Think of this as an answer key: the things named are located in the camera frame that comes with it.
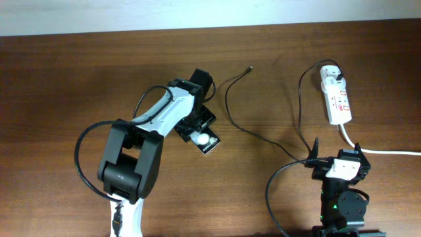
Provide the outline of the black smartphone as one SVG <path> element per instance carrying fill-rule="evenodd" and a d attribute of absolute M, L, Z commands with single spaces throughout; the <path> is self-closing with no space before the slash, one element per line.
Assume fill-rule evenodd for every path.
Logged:
<path fill-rule="evenodd" d="M 220 142 L 220 138 L 210 129 L 216 116 L 204 105 L 194 120 L 182 119 L 175 131 L 184 142 L 191 141 L 204 155 L 210 153 Z"/>

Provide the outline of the white power strip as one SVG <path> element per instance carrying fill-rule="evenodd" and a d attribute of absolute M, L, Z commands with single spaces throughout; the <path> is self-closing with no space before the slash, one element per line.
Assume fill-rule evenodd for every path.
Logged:
<path fill-rule="evenodd" d="M 324 92 L 328 120 L 332 125 L 345 124 L 351 121 L 351 108 L 346 89 L 322 88 Z"/>

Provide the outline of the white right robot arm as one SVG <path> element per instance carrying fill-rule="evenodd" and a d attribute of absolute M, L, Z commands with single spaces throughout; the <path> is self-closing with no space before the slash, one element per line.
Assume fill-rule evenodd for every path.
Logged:
<path fill-rule="evenodd" d="M 311 235 L 315 237 L 371 237 L 386 236 L 380 230 L 363 230 L 364 215 L 370 196 L 353 188 L 364 180 L 371 164 L 359 144 L 354 149 L 341 149 L 335 157 L 318 158 L 318 139 L 315 139 L 307 168 L 311 168 L 312 179 L 322 181 L 320 194 L 320 226 L 314 226 Z"/>

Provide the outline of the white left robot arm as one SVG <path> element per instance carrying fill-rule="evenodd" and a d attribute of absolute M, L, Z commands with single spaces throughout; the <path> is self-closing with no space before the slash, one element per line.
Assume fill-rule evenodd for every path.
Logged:
<path fill-rule="evenodd" d="M 220 138 L 209 128 L 216 120 L 205 107 L 214 86 L 208 72 L 197 69 L 189 80 L 175 79 L 148 111 L 133 115 L 128 126 L 119 120 L 111 127 L 98 179 L 111 201 L 111 236 L 141 236 L 144 199 L 159 174 L 165 137 L 175 130 L 206 155 Z"/>

